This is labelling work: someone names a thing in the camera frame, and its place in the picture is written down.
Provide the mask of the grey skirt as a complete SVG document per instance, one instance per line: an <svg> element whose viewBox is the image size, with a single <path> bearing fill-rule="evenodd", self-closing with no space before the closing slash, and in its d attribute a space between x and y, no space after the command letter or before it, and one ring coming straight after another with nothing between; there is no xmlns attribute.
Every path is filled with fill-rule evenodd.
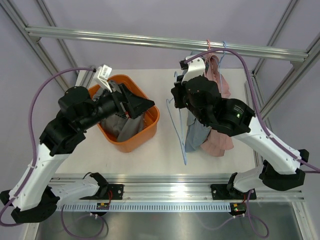
<svg viewBox="0 0 320 240"><path fill-rule="evenodd" d="M111 115L102 119L99 124L106 133L115 137L115 142L124 142L144 129L145 114L144 112L135 119Z"/></svg>

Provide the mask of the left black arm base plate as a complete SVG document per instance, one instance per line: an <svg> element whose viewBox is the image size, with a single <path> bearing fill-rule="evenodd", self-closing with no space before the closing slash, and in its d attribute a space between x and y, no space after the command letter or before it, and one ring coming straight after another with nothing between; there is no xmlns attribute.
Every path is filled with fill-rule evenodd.
<svg viewBox="0 0 320 240"><path fill-rule="evenodd" d="M123 184L109 183L103 187L100 187L92 196L85 196L80 198L81 200L122 200L124 194Z"/></svg>

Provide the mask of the light blue denim skirt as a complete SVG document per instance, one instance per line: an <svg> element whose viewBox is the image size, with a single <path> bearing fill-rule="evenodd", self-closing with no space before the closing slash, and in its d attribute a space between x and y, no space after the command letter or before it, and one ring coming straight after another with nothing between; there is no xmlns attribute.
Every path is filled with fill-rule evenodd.
<svg viewBox="0 0 320 240"><path fill-rule="evenodd" d="M184 149L187 153L191 153L197 150L205 142L211 128L200 123L190 111L188 111L186 125L187 132Z"/></svg>

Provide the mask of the pink skirt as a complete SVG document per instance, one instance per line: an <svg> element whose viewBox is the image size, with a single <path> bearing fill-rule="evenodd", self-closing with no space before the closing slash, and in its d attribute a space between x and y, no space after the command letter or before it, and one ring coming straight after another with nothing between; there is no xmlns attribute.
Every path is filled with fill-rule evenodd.
<svg viewBox="0 0 320 240"><path fill-rule="evenodd" d="M219 58L213 53L204 56L205 77L218 85L218 91L223 98L231 96L230 87L219 70ZM234 148L231 137L211 129L206 140L200 146L207 154L213 157L223 157L225 151Z"/></svg>

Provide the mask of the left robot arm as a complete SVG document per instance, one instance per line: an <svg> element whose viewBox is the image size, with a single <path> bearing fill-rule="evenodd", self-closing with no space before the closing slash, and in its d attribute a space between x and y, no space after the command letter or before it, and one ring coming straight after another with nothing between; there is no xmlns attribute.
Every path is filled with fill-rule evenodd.
<svg viewBox="0 0 320 240"><path fill-rule="evenodd" d="M59 166L85 139L87 130L110 116L136 119L154 106L150 99L131 92L124 84L119 91L92 100L87 88L68 89L58 100L56 117L45 127L34 146L35 154L22 179L0 199L12 207L13 225L39 223L48 219L59 206L82 198L103 199L109 194L108 181L99 173L71 184L54 188L49 182Z"/></svg>

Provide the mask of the pink wire hanger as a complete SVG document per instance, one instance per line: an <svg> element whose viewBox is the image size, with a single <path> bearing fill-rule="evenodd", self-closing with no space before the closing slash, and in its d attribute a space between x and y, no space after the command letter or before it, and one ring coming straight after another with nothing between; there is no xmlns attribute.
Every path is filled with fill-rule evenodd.
<svg viewBox="0 0 320 240"><path fill-rule="evenodd" d="M210 40L207 39L207 51L211 49L211 43ZM205 63L205 74L207 74L208 70L210 69L211 61L210 61L210 56L205 56L204 57L204 63Z"/></svg>

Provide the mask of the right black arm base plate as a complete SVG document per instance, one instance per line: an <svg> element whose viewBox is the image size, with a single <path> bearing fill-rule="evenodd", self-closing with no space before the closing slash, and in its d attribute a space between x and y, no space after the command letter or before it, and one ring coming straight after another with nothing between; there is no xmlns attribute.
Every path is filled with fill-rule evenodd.
<svg viewBox="0 0 320 240"><path fill-rule="evenodd" d="M241 192L233 186L222 183L213 183L210 185L213 200L246 200L249 191Z"/></svg>

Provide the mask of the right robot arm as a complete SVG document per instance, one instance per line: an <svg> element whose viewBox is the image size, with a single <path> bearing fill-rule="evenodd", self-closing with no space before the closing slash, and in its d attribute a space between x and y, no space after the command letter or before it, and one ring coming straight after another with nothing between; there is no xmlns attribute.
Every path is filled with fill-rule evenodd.
<svg viewBox="0 0 320 240"><path fill-rule="evenodd" d="M183 78L179 75L171 89L177 109L188 109L204 127L233 137L264 157L261 166L231 175L227 196L238 199L263 186L284 192L304 184L306 173L300 166L308 151L292 149L264 130L257 114L239 99L223 98L216 82L202 75Z"/></svg>

